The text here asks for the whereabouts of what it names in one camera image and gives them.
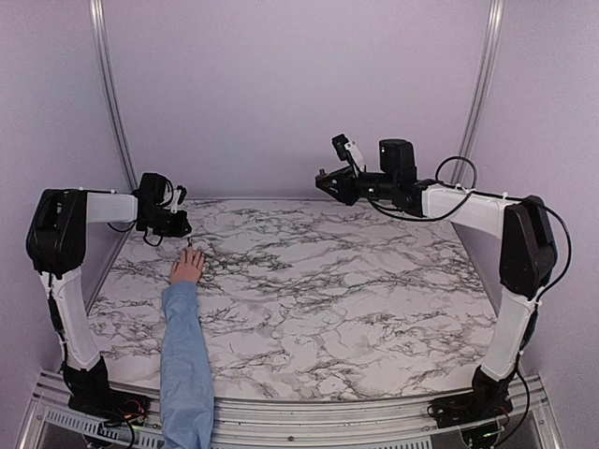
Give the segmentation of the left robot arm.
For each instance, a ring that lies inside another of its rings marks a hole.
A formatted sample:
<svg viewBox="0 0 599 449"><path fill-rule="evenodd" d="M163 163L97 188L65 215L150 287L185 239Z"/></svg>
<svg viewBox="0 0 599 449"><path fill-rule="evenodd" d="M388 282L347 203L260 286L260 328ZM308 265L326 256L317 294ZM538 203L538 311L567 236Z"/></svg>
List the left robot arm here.
<svg viewBox="0 0 599 449"><path fill-rule="evenodd" d="M90 224L128 224L145 236L182 238L191 232L181 208L186 190L157 173L143 174L130 194L46 189L26 237L26 252L44 286L51 322L62 345L63 379L70 409L100 417L145 415L147 397L115 390L100 354L82 297L81 267Z"/></svg>

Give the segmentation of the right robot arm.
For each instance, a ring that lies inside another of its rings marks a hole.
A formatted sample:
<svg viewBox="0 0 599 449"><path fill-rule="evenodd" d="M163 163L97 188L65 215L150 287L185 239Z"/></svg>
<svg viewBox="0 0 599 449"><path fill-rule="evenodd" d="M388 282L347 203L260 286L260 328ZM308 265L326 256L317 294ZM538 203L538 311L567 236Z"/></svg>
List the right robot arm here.
<svg viewBox="0 0 599 449"><path fill-rule="evenodd" d="M502 299L487 354L476 368L469 393L438 398L428 407L437 427L452 427L508 415L508 387L534 332L541 297L554 285L558 251L553 213L538 196L515 198L483 193L439 178L419 179L413 144L404 139L379 143L377 172L366 168L357 144L345 135L331 140L344 168L321 170L315 186L352 206L365 199L386 217L411 223L448 221L481 231L501 242Z"/></svg>

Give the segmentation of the blue sleeved forearm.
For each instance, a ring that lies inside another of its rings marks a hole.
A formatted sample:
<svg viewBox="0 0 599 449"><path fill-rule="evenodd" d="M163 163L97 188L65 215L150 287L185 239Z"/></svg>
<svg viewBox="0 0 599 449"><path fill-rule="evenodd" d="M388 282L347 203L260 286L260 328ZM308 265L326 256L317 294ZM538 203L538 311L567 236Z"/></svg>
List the blue sleeved forearm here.
<svg viewBox="0 0 599 449"><path fill-rule="evenodd" d="M197 288L168 287L162 298L167 328L160 361L160 419L166 448L209 448L214 393L205 340L197 316Z"/></svg>

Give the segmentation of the mannequin hand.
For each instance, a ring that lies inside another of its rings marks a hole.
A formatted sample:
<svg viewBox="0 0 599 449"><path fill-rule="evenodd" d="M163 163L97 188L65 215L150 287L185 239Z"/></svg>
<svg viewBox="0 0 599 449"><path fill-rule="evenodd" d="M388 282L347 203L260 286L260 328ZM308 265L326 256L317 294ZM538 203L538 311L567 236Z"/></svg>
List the mannequin hand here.
<svg viewBox="0 0 599 449"><path fill-rule="evenodd" d="M197 284L203 272L204 253L201 250L195 250L192 246L184 248L178 260L171 268L169 283L191 282Z"/></svg>

